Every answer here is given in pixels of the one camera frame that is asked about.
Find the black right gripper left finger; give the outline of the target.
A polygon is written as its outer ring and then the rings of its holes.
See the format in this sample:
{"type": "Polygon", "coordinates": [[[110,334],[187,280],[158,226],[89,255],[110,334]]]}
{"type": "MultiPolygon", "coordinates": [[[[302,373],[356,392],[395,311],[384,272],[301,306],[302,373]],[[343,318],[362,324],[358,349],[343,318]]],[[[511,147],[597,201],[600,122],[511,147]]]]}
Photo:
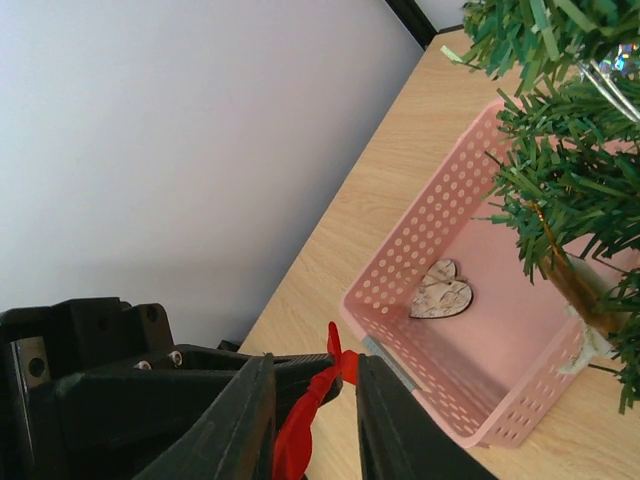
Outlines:
{"type": "Polygon", "coordinates": [[[252,357],[193,426],[139,479],[269,479],[275,442],[274,357],[252,357]]]}

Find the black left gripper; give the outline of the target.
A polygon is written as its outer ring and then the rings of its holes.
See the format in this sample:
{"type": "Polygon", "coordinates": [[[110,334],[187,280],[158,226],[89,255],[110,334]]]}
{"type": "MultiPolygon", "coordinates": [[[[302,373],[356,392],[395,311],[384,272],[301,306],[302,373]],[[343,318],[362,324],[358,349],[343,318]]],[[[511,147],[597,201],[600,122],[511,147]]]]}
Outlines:
{"type": "Polygon", "coordinates": [[[131,479],[176,442],[240,367],[174,342],[165,309],[116,297],[1,316],[1,475],[131,479]]]}

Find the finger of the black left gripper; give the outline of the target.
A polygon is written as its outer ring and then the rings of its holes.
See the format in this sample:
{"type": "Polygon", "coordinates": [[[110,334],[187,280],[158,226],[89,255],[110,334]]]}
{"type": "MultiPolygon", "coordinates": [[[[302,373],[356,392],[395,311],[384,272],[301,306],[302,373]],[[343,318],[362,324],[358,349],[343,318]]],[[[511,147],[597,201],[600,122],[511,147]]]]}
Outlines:
{"type": "Polygon", "coordinates": [[[234,397],[239,405],[247,403],[256,386],[256,374],[246,375],[244,370],[261,364],[265,357],[271,359],[276,405],[294,405],[307,392],[312,378],[334,365],[329,354],[245,356],[234,375],[234,383],[239,385],[234,397]]]}

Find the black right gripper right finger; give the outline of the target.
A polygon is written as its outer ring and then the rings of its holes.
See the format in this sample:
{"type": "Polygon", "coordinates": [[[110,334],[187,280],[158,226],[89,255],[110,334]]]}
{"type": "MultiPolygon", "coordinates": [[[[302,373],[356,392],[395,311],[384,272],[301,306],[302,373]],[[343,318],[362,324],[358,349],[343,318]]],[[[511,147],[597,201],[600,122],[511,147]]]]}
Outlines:
{"type": "Polygon", "coordinates": [[[356,384],[364,479],[492,479],[422,408],[386,362],[361,355],[356,384]]]}

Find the red ribbon bow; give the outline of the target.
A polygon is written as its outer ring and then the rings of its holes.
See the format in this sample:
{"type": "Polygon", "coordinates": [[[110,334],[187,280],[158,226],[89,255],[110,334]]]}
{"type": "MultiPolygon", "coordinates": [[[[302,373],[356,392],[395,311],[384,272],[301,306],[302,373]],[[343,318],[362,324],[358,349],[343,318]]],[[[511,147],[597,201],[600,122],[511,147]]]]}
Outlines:
{"type": "Polygon", "coordinates": [[[332,364],[314,375],[306,392],[289,412],[274,445],[272,479],[300,480],[310,463],[313,450],[311,427],[326,395],[337,379],[355,385],[359,355],[342,350],[339,330],[328,324],[327,352],[332,364]]]}

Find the pink perforated plastic basket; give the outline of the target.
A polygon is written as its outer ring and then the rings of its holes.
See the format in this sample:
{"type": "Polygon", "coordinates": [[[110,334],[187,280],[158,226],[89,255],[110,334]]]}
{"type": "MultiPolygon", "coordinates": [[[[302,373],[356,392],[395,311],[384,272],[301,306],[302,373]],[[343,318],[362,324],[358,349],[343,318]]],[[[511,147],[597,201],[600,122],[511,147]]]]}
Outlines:
{"type": "Polygon", "coordinates": [[[502,106],[489,103],[459,136],[341,306],[362,344],[466,448],[519,446],[574,381],[590,342],[555,286],[525,276],[517,234],[491,222],[499,207],[490,191],[509,148],[502,106]],[[447,260],[470,304],[414,318],[420,287],[447,260]]]}

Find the wooden heart ornament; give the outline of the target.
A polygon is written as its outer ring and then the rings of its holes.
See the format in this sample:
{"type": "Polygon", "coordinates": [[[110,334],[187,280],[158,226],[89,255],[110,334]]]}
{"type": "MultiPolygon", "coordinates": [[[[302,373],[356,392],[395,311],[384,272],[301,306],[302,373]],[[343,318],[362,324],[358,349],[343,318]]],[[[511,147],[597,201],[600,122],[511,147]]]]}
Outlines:
{"type": "Polygon", "coordinates": [[[472,304],[474,291],[452,259],[436,261],[422,277],[408,316],[417,320],[451,318],[472,304]]]}

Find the small green christmas tree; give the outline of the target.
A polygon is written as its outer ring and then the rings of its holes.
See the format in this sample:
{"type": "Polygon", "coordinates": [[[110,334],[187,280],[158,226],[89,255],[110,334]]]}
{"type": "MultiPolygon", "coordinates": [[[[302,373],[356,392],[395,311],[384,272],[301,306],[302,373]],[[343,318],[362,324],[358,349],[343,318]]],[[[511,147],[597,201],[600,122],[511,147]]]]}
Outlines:
{"type": "Polygon", "coordinates": [[[509,140],[492,216],[517,233],[527,276],[549,243],[604,280],[599,311],[621,367],[621,410],[639,401],[639,5],[635,1],[468,1],[469,50],[453,63],[492,79],[518,69],[498,120],[509,140]]]}

